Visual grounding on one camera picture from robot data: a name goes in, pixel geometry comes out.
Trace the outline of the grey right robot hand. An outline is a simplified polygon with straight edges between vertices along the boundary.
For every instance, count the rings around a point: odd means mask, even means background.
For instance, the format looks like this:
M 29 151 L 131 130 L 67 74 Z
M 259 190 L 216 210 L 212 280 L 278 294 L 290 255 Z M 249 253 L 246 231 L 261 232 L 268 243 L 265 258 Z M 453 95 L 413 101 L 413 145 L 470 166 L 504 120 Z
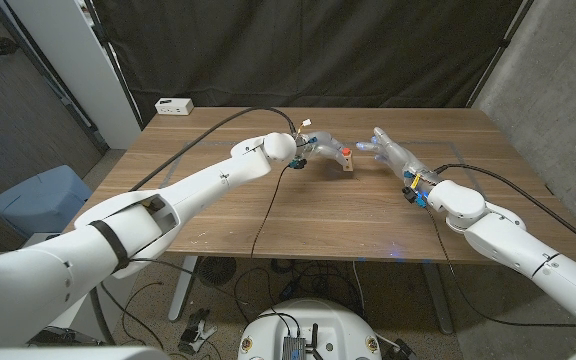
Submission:
M 381 128 L 374 128 L 374 135 L 368 142 L 357 142 L 356 147 L 361 151 L 370 151 L 375 154 L 377 161 L 386 164 L 394 174 L 403 181 L 406 187 L 416 191 L 430 192 L 443 179 L 412 152 L 402 147 Z

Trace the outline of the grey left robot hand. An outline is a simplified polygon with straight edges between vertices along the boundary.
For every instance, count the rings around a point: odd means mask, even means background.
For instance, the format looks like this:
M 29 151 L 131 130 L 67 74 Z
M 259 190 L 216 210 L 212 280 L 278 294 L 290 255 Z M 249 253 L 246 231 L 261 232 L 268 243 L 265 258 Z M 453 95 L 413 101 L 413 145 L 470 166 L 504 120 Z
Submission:
M 335 160 L 342 166 L 344 171 L 352 171 L 352 151 L 330 133 L 317 131 L 300 134 L 296 138 L 296 158 L 309 159 L 313 156 L 321 156 Z

